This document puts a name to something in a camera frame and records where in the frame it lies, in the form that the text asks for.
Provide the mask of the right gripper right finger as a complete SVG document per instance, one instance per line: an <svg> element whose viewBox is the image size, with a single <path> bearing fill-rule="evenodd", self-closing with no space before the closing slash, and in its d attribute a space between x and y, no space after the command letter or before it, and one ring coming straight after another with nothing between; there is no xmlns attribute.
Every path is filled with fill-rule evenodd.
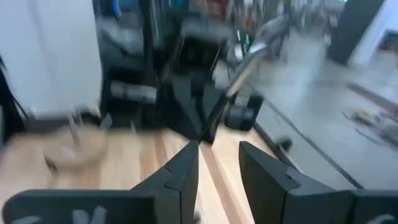
<svg viewBox="0 0 398 224"><path fill-rule="evenodd" d="M255 224L398 224L396 190L335 190L247 141L239 167Z"/></svg>

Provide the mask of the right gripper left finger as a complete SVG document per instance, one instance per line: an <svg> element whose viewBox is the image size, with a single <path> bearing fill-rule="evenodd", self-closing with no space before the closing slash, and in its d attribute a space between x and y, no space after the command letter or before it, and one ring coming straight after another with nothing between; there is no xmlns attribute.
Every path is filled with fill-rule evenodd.
<svg viewBox="0 0 398 224"><path fill-rule="evenodd" d="M130 190L26 190L6 201L4 224L191 224L198 142L190 141Z"/></svg>

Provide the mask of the clear acrylic brush organizer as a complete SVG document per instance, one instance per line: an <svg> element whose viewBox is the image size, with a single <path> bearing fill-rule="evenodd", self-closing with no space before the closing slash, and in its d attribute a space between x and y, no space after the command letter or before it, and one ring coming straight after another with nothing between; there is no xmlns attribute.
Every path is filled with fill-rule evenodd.
<svg viewBox="0 0 398 224"><path fill-rule="evenodd" d="M108 151L108 130L112 122L107 114L100 119L99 125L86 124L79 111L72 111L68 115L68 124L56 130L43 148L47 167L58 172L99 162Z"/></svg>

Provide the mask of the medium round-head makeup brush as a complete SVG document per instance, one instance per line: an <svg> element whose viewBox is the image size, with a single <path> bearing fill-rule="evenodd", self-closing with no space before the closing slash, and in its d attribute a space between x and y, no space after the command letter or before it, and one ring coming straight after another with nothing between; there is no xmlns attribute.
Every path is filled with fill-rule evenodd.
<svg viewBox="0 0 398 224"><path fill-rule="evenodd" d="M250 73L264 57L271 54L272 43L277 39L283 39L288 34L289 28L289 19L286 16L279 16L269 20L257 30L254 42L235 70L233 81L211 109L209 117L206 119L206 126L198 138L200 142L206 141L210 144L214 142L221 118L231 129L249 131L254 126L264 97L253 94L245 106L236 106L234 102L239 89L246 82Z"/></svg>

